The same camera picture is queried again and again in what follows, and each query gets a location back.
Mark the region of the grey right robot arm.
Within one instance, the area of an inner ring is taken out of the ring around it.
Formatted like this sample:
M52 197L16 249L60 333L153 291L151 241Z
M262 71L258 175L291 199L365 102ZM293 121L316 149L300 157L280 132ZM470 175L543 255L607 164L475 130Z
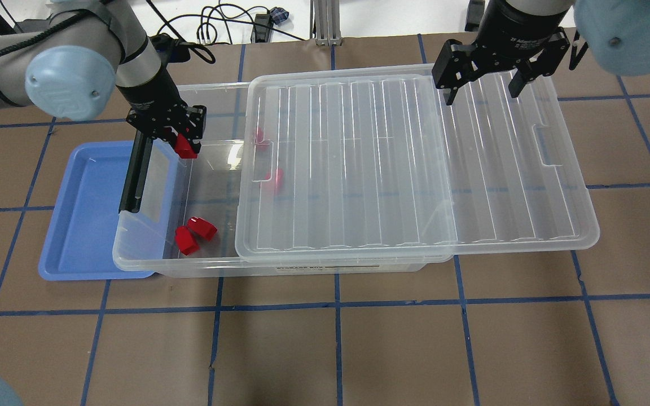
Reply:
M554 74L568 52L591 52L617 76L650 74L650 1L490 1L473 43L487 72L515 69L509 90Z

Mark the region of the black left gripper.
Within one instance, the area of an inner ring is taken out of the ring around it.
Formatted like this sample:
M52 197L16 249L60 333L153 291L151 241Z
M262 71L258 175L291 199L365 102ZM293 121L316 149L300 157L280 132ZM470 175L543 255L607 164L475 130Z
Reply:
M173 142L178 134L183 134L201 144L207 108L186 103L175 86L121 86L119 92L130 105L125 121L134 126L137 132L118 210L119 213L128 211L136 214L142 205L152 154L152 139Z

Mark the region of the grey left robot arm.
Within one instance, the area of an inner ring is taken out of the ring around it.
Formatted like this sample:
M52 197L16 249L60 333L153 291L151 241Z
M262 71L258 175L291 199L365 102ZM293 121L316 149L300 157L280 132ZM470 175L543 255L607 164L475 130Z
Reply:
M0 208L25 205L34 180L34 159L43 147L43 127L62 119L67 126L85 123L88 136L115 139L132 135L124 124L100 127L114 92L115 111L137 109L155 136L186 123L176 85L248 82L279 73L383 67L432 59L444 41L474 39L473 33L426 34L382 38L346 38L339 45L295 39L272 45L197 43L195 62L167 64L157 53L133 10L124 1L101 5L82 1L56 7L54 20L39 33L0 36Z

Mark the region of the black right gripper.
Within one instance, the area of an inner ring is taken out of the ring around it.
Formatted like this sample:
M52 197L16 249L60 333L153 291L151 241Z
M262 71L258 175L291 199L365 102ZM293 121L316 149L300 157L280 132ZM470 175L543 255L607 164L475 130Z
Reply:
M512 98L537 77L553 75L570 47L560 26L570 7L570 1L488 2L475 45L447 39L433 65L432 77L446 105L453 105L458 90L475 80L473 51L479 69L516 67L508 84Z

